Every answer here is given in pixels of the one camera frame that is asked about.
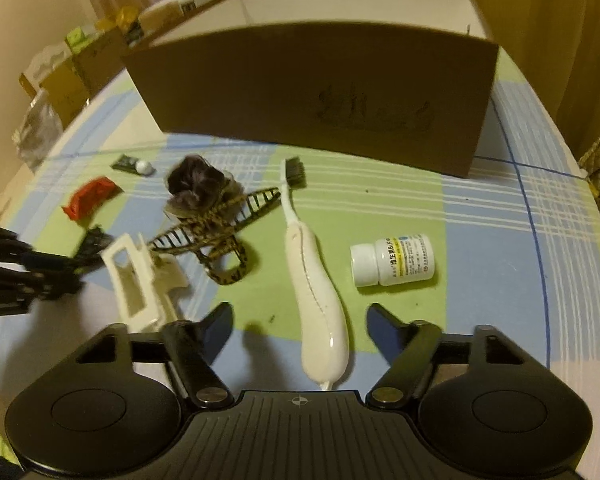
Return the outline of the white electric toothbrush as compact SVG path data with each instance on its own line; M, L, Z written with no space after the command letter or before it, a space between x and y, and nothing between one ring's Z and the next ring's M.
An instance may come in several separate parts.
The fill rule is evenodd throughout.
M317 239L292 204L291 191L305 184L300 158L291 157L280 163L285 254L300 316L302 370L318 388L329 391L347 370L349 333L340 297L325 269Z

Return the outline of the brown cardboard boxes pile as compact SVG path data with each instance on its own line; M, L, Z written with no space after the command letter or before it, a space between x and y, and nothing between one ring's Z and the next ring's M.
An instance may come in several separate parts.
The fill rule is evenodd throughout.
M135 6L125 6L93 28L79 26L35 55L20 74L31 101L12 142L29 170L38 170L84 107L122 71L129 44L143 36L139 16Z

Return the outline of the checkered plastic tablecloth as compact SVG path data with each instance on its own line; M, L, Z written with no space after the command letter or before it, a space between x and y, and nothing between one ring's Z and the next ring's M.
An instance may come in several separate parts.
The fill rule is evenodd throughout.
M96 211L94 223L114 237L148 240L168 225L163 178L185 155L201 154L248 190L276 185L279 163L299 156L306 188L292 194L294 206L320 242L348 315L354 353L338 386L366 392L386 368L366 333L372 302L450 333L496 326L588 404L593 434L579 470L600 479L600 214L562 136L503 51L496 73L469 177L457 179L335 153L165 134L122 72L66 132L3 221L37 250L71 255L83 229L61 206L106 174L123 192ZM112 171L122 154L150 160L157 174ZM234 392L317 389L300 364L284 232L276 208L240 233L253 268L235 285L210 281L191 254L178 258L189 287L176 291L183 318L203 318L220 301L234 306L235 331L214 363ZM356 289L350 246L406 234L429 236L434 278ZM7 405L22 389L119 319L106 269L85 281L79 295L0 318L1 431Z

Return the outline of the dark purple velvet scrunchie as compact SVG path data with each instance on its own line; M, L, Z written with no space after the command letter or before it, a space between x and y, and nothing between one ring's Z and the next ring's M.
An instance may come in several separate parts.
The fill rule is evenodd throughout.
M198 154L187 155L164 179L170 197L164 211L175 218L196 218L244 194L232 174Z

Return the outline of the white medicine bottle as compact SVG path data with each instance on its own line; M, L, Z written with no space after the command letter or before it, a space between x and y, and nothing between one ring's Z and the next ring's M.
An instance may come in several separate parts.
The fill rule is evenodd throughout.
M428 281L436 273L434 248L427 235L385 237L350 247L351 274L357 288Z

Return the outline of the brown wooden door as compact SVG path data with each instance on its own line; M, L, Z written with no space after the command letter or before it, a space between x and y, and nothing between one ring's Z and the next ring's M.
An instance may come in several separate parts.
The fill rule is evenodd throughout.
M475 0L576 156L600 135L600 0Z

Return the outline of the leopard print hair claw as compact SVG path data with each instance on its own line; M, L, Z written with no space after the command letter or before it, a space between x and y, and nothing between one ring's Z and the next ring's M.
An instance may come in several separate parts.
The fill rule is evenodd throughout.
M260 188L213 206L194 218L184 218L148 240L154 254L179 256L191 252L212 281L238 282L248 270L248 258L237 234L262 218L280 202L280 189Z

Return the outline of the white product carton box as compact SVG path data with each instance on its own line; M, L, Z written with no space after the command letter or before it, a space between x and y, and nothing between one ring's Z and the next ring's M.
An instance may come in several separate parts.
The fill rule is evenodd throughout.
M140 28L145 34L151 34L209 1L212 0L159 0L140 12Z

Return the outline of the large brown cardboard box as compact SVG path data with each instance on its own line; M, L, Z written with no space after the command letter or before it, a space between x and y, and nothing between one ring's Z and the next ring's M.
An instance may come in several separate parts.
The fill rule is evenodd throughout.
M124 64L165 132L464 177L497 60L474 0L212 0Z

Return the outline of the red snack packet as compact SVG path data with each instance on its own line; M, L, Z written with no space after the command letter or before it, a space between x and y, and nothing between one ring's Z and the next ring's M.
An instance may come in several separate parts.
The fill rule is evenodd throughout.
M69 203L61 209L70 220L81 221L121 191L122 188L113 180L108 177L98 177L76 190Z

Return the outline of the dark green sachet packet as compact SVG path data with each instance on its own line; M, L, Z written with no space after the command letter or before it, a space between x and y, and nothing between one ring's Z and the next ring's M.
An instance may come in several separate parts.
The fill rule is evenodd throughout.
M136 176L149 177L155 173L155 167L148 160L121 155L111 165L113 170L122 171L126 174L135 174Z

